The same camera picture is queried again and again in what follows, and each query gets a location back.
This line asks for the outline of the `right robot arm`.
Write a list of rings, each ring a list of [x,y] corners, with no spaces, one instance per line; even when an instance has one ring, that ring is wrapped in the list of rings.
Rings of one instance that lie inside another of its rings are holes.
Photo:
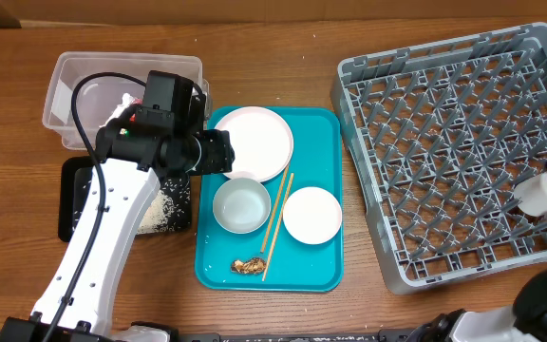
[[[547,214],[545,171],[519,183],[514,190],[518,209],[525,215]],[[441,314],[415,329],[408,341],[547,341],[547,271],[534,276],[514,303],[489,312],[464,309]]]

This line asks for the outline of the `teal serving tray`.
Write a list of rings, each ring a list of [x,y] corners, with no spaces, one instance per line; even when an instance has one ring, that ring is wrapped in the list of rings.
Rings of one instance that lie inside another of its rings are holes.
[[[226,106],[212,114],[207,126],[217,122],[237,106]],[[319,187],[332,193],[343,206],[342,144],[340,125],[334,113],[318,107],[265,107],[280,115],[293,135],[293,153],[287,175],[294,173],[290,195],[304,187]],[[261,182],[268,190],[272,209],[284,170],[271,180]],[[270,216],[256,231],[234,234],[223,229],[213,214],[217,189],[228,179],[224,174],[201,179],[195,271],[199,281],[218,290],[327,292],[341,281],[344,272],[343,223],[337,235],[319,245],[294,239],[283,221],[265,282],[259,275],[241,275],[230,269],[237,259],[268,257],[277,219],[265,252],[260,253]]]

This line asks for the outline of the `cooked white rice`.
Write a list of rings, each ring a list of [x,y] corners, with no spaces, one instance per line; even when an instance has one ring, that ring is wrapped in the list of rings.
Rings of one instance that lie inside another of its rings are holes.
[[[75,172],[72,196],[69,204],[63,204],[59,212],[59,232],[72,234],[75,230],[90,188],[90,167]],[[138,235],[173,233],[184,231],[191,225],[191,183],[188,179],[168,178],[138,228]]]

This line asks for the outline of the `left wooden chopstick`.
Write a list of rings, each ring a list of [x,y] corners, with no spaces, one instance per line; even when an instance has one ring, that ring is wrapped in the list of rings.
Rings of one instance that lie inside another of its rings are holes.
[[[288,175],[288,172],[289,172],[289,168],[290,168],[290,163],[288,163],[287,166],[284,169],[283,176],[281,178],[281,182],[279,184],[278,191],[276,193],[275,201],[274,201],[274,204],[273,204],[273,209],[272,209],[272,212],[270,214],[270,218],[269,218],[269,221],[268,221],[266,233],[265,233],[265,236],[263,238],[261,248],[260,248],[260,253],[261,254],[263,254],[265,252],[267,243],[269,241],[269,236],[270,236],[270,232],[272,230],[275,213],[277,211],[277,208],[278,208],[278,205],[279,205],[279,202],[280,202],[280,198],[282,196],[282,190],[283,190],[285,182],[286,182],[286,178],[287,178],[287,175]]]

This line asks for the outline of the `wooden chopstick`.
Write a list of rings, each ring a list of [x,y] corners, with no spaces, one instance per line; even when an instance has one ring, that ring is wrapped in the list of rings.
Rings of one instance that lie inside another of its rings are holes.
[[[265,252],[267,243],[269,241],[269,236],[270,236],[270,232],[272,230],[275,213],[277,211],[277,208],[278,208],[278,205],[279,205],[279,202],[280,202],[280,198],[282,196],[282,190],[283,190],[285,182],[286,182],[286,178],[287,178],[287,175],[288,175],[288,172],[289,172],[289,168],[290,168],[290,163],[288,163],[287,166],[284,169],[283,176],[281,178],[281,182],[279,184],[278,191],[276,193],[275,201],[274,201],[274,204],[273,204],[273,209],[272,209],[272,212],[270,214],[270,218],[269,218],[269,221],[268,221],[266,233],[265,233],[265,236],[263,238],[261,248],[260,248],[260,253],[261,254],[263,254]]]
[[[261,278],[261,280],[263,282],[265,282],[265,280],[267,279],[267,275],[268,275],[268,272],[269,272],[270,267],[271,267],[271,262],[272,262],[272,258],[273,258],[273,254],[274,254],[275,245],[277,243],[280,227],[281,227],[282,221],[283,221],[283,218],[282,218],[283,210],[284,210],[284,206],[285,206],[285,204],[286,204],[286,202],[287,202],[287,200],[290,196],[290,193],[291,193],[293,179],[294,179],[294,173],[291,173],[288,176],[288,178],[284,180],[283,184],[286,185],[285,191],[283,193],[284,196],[282,197],[282,201],[279,201],[278,205],[276,206],[276,208],[278,207],[279,210],[277,211],[277,215],[274,217],[275,219],[277,219],[277,221],[276,221],[276,225],[275,225],[275,229],[274,229],[274,233],[273,233],[273,238],[272,238],[272,241],[271,241],[271,244],[270,244],[268,257],[267,257],[267,260],[266,260],[266,268],[265,268],[265,271],[264,271],[263,276]]]

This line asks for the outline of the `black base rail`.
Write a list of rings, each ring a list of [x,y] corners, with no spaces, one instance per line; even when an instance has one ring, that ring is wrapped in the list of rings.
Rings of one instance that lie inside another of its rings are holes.
[[[261,334],[220,335],[218,333],[187,333],[179,342],[403,342],[412,329],[382,329],[378,332],[331,334]]]

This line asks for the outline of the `grey dishwasher rack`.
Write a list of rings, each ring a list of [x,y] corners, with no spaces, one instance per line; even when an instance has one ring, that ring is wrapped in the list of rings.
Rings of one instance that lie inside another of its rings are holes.
[[[350,57],[331,101],[393,293],[547,261],[513,195],[547,162],[547,24]]]

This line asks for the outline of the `white cup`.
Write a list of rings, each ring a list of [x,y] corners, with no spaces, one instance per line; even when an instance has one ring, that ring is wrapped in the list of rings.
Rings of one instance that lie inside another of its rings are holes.
[[[519,183],[514,189],[514,198],[519,200],[521,212],[532,217],[547,213],[547,172],[543,172]]]

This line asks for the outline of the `right wooden chopstick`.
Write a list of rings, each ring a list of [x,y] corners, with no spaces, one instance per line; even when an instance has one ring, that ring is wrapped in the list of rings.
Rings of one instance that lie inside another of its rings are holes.
[[[275,245],[277,243],[280,227],[281,227],[282,221],[283,221],[283,218],[282,218],[283,210],[284,210],[284,206],[285,206],[285,204],[286,204],[286,202],[287,202],[287,200],[290,196],[290,193],[291,193],[293,179],[294,179],[294,173],[291,173],[288,176],[288,178],[284,180],[283,184],[286,185],[285,191],[283,193],[284,196],[282,197],[282,201],[279,201],[278,205],[276,206],[276,208],[278,207],[279,210],[277,211],[277,215],[274,217],[275,219],[277,219],[277,221],[276,221],[276,225],[275,225],[275,229],[274,229],[274,233],[273,233],[273,238],[272,238],[272,241],[271,241],[271,244],[270,244],[268,257],[267,257],[267,260],[266,260],[266,268],[265,268],[265,271],[264,271],[263,276],[261,278],[261,280],[263,282],[265,282],[265,280],[267,279],[267,275],[268,275],[268,272],[269,272],[270,267],[271,267],[271,262],[272,262],[272,258],[273,258],[273,254],[274,254]]]

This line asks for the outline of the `gold foil wrapper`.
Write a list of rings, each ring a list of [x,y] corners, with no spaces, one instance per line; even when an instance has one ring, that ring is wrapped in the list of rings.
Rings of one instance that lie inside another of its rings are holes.
[[[253,257],[248,260],[237,259],[231,264],[231,271],[241,275],[259,275],[267,268],[266,261],[261,257]]]

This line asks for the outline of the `black plastic tray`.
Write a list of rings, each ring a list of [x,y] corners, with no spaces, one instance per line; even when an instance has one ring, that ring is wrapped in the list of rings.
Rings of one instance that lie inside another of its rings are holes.
[[[88,156],[73,157],[64,162],[61,172],[61,194],[59,212],[63,204],[70,203],[69,198],[72,196],[75,172],[78,171],[80,168],[86,167],[90,167],[92,171],[93,163]],[[70,242],[72,235],[73,233],[60,233],[58,223],[58,237],[61,241]]]

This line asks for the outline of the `red snack wrapper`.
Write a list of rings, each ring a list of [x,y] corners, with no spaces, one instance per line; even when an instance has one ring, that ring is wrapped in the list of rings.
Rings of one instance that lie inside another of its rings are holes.
[[[135,99],[132,104],[129,106],[130,109],[130,117],[129,121],[134,122],[136,118],[136,112],[138,108],[142,105],[142,99]]]

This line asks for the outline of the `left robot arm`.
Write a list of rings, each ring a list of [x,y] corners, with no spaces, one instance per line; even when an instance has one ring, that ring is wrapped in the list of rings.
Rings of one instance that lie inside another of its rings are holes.
[[[123,268],[141,220],[168,178],[231,171],[226,131],[204,129],[206,96],[178,74],[152,70],[140,103],[111,118],[90,140],[73,89],[70,113],[91,160],[85,205],[66,253],[29,318],[6,319],[2,341],[172,341],[177,332],[137,322],[113,334],[112,315]]]

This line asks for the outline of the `white tissue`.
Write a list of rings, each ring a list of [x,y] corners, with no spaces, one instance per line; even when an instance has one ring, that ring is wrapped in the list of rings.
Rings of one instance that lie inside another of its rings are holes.
[[[130,95],[129,93],[124,93],[122,95],[122,102],[116,106],[112,111],[111,115],[105,121],[103,126],[106,126],[112,119],[119,118],[122,113],[132,104],[134,104],[138,99]]]

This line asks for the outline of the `grey bowl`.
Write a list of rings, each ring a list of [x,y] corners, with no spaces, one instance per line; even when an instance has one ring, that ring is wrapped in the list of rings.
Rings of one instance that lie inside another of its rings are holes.
[[[272,200],[260,182],[247,178],[227,180],[216,191],[213,214],[217,223],[234,234],[249,234],[268,219]]]

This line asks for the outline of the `small white plate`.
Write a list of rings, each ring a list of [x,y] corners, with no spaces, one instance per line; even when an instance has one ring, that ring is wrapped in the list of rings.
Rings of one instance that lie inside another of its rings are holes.
[[[293,192],[284,204],[283,223],[301,243],[319,245],[333,239],[341,229],[341,204],[329,191],[304,187]]]

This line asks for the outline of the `clear plastic waste bin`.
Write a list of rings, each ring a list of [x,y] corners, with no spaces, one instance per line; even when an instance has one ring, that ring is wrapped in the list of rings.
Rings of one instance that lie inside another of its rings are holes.
[[[60,55],[53,70],[44,104],[42,123],[61,136],[63,147],[83,150],[71,116],[71,95],[85,77],[117,72],[146,81],[151,70],[178,74],[199,85],[205,95],[209,84],[203,78],[202,62],[195,56],[130,52],[70,51]],[[144,87],[134,82],[104,77],[86,83],[77,97],[81,124],[91,143],[113,112],[143,97]]]

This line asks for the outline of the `large white plate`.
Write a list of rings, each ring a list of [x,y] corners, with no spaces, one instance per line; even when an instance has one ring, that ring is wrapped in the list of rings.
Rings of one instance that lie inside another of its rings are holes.
[[[227,131],[235,152],[228,179],[248,178],[269,181],[289,164],[293,135],[287,122],[274,111],[244,106],[225,114],[215,129]]]

